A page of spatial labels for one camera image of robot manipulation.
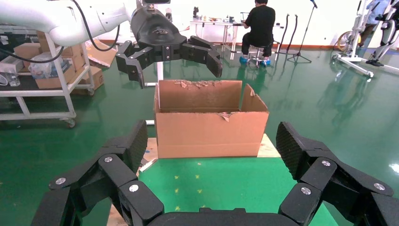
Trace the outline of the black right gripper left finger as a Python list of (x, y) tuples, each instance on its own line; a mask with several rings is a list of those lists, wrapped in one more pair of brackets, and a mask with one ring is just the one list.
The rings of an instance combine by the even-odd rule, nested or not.
[(164, 213), (163, 203), (138, 179), (147, 148), (147, 124), (106, 141), (89, 161), (54, 178), (33, 217), (33, 226), (80, 226), (102, 200), (110, 199), (129, 226), (146, 226)]

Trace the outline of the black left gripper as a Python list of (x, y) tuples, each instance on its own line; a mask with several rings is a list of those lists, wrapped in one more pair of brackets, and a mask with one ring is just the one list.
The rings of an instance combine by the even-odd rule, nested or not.
[(197, 36), (188, 40), (181, 35), (159, 10), (137, 8), (131, 21), (131, 30), (136, 39), (125, 41), (118, 47), (116, 62), (118, 70), (126, 73), (130, 81), (145, 87), (143, 69), (154, 62), (165, 62), (178, 59), (204, 64), (216, 77), (222, 76), (223, 64), (216, 45)]

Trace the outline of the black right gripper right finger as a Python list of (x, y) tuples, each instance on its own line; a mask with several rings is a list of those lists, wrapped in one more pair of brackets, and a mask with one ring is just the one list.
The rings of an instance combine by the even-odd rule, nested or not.
[(322, 142), (301, 136), (281, 122), (276, 149), (296, 185), (278, 213), (299, 226), (310, 224), (323, 202), (355, 226), (396, 226), (399, 201), (384, 182), (339, 160)]

